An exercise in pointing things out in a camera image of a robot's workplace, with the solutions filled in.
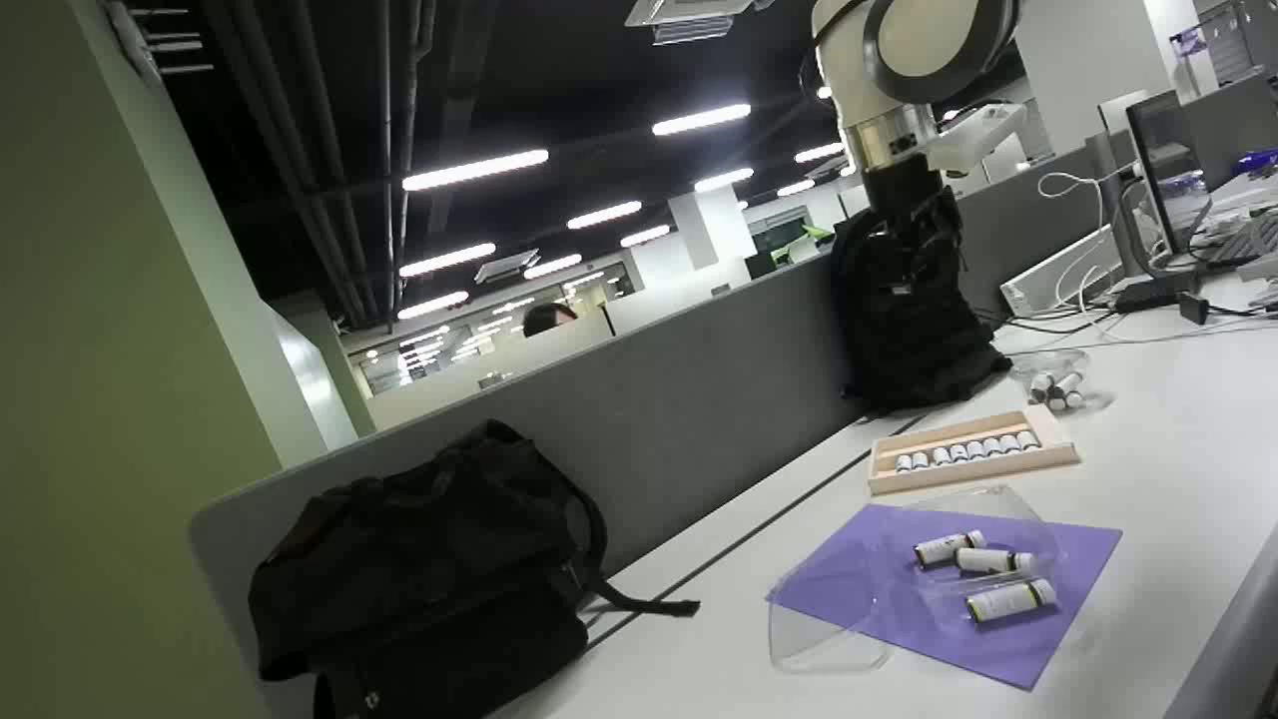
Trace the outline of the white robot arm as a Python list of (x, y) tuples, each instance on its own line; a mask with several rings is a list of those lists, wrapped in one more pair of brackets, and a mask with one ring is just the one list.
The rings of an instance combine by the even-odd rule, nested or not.
[(961, 94), (1012, 48), (1019, 0), (814, 0), (812, 48), (864, 172), (925, 144), (932, 105)]

